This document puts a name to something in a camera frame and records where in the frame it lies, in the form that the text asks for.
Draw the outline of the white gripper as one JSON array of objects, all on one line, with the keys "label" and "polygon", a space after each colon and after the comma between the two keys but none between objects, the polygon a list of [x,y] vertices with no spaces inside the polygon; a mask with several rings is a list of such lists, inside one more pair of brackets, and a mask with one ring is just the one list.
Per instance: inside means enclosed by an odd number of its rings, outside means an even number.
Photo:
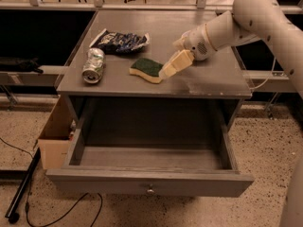
[{"label": "white gripper", "polygon": [[204,61],[217,52],[208,38],[206,24],[202,24],[185,32],[182,38],[173,43],[173,46],[177,50],[182,51],[175,52],[169,61],[164,64],[159,71],[160,79],[168,79],[176,73],[190,67],[194,58],[196,61]]}]

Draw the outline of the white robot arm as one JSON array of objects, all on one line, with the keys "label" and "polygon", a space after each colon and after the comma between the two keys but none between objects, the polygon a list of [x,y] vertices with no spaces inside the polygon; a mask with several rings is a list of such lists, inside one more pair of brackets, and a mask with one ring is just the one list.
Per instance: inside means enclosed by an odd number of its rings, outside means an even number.
[{"label": "white robot arm", "polygon": [[[277,0],[234,0],[230,11],[185,32],[160,77],[171,77],[194,61],[252,38],[265,42],[303,97],[303,31],[288,20]],[[303,157],[296,161],[277,227],[303,227]]]}]

